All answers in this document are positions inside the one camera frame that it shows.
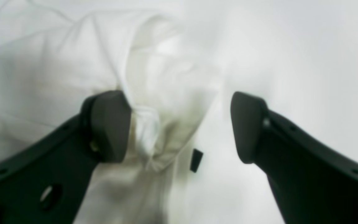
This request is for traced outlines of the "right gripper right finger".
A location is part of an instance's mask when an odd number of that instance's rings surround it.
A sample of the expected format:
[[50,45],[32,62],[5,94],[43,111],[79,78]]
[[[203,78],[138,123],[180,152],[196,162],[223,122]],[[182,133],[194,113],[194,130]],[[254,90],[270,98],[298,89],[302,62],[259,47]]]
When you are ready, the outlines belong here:
[[286,224],[358,224],[358,163],[320,143],[259,97],[235,92],[240,160],[267,176]]

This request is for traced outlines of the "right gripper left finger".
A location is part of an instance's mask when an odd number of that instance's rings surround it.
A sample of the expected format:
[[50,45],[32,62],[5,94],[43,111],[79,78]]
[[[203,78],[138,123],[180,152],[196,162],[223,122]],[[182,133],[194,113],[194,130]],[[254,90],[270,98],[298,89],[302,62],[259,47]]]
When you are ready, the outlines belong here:
[[88,97],[72,117],[0,162],[0,224],[71,224],[100,163],[121,163],[131,107],[122,91]]

